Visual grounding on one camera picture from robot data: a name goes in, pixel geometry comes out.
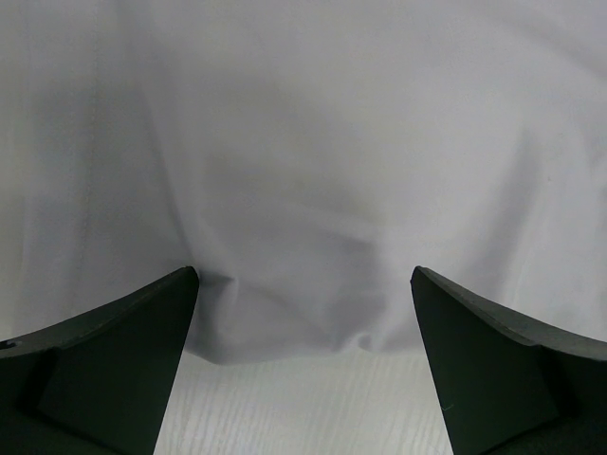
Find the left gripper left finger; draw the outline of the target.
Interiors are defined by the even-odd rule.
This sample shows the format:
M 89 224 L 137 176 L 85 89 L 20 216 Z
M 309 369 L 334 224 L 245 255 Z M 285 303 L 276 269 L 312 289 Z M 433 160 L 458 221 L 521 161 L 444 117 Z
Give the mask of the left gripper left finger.
M 1 343 L 4 454 L 151 454 L 197 299 L 182 267 Z

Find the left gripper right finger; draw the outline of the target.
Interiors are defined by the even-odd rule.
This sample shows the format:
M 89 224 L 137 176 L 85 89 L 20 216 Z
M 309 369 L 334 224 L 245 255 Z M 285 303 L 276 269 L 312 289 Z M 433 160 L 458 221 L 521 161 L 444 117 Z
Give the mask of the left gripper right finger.
M 603 454 L 606 344 L 418 266 L 414 310 L 456 454 Z

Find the white t shirt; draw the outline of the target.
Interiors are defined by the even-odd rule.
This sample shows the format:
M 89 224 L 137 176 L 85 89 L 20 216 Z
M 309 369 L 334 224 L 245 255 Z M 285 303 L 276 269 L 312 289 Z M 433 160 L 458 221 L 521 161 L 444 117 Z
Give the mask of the white t shirt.
M 3 2 L 2 329 L 183 265 L 216 363 L 412 349 L 419 265 L 605 337 L 605 3 Z

